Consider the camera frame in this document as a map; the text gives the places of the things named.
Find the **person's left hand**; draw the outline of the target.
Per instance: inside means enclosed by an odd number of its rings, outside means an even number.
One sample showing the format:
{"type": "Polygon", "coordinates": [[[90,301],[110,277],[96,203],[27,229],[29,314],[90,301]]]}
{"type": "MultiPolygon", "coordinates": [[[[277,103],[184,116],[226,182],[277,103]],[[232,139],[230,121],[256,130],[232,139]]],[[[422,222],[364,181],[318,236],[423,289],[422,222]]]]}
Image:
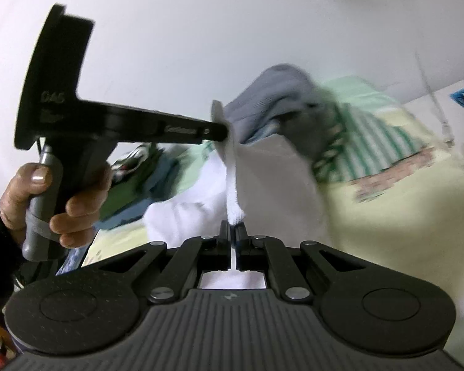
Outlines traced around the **person's left hand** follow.
{"type": "MultiPolygon", "coordinates": [[[[65,209],[51,218],[50,230],[60,235],[60,245],[68,249],[90,244],[96,234],[95,223],[107,199],[112,179],[111,167],[105,164],[80,194],[67,201],[65,209]]],[[[32,196],[50,187],[53,174],[39,163],[26,163],[10,180],[0,199],[0,217],[18,244],[26,238],[26,211],[32,196]]]]}

